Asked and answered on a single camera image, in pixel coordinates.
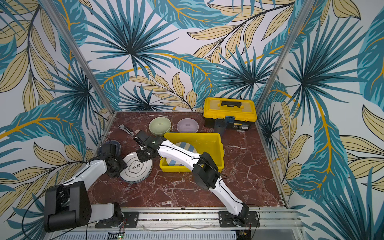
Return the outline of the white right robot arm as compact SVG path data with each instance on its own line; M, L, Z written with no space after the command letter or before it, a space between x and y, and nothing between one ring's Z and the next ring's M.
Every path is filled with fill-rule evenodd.
M239 227L247 225L249 207L238 199L224 183L219 168L209 153L193 153L185 150L165 137L150 137L144 131L133 136L140 146L136 151L140 162L152 160L156 157L170 158L192 171L195 183L202 189L212 192L227 208L229 218Z

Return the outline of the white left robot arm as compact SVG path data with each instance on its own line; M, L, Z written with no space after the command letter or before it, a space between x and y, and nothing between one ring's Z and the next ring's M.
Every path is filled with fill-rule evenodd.
M127 168L121 157L122 147L117 141L99 146L96 157L90 159L68 181L46 190L44 230L48 233L100 223L117 228L124 222L118 203L92 205L88 189L103 174L117 178Z

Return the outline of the yellow plastic bin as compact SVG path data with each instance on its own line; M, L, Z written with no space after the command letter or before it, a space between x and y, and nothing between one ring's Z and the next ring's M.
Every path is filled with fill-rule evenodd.
M173 144L193 153L209 153L218 171L224 169L224 147L217 133L166 133L165 138ZM165 173L190 173L187 167L174 160L161 158L160 168Z

